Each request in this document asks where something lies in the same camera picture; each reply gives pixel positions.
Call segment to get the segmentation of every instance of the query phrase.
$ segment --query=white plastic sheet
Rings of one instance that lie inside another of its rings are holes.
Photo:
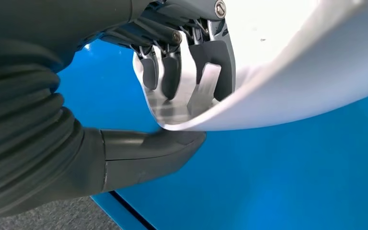
[[[160,126],[205,131],[272,126],[368,96],[368,0],[225,2],[237,65],[235,92],[196,117],[185,115],[196,69],[184,41],[176,98],[166,102],[157,90],[143,87]],[[133,65],[141,82],[136,56]]]

